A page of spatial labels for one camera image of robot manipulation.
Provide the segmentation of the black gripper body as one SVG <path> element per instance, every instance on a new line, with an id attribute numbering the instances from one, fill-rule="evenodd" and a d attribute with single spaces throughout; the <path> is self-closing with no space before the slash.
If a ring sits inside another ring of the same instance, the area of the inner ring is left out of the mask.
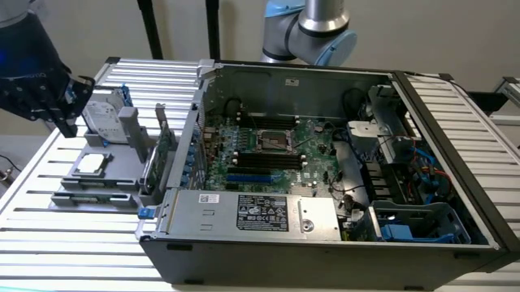
<path id="1" fill-rule="evenodd" d="M 37 18 L 1 28 L 1 109 L 28 119 L 64 121 L 69 73 Z"/>

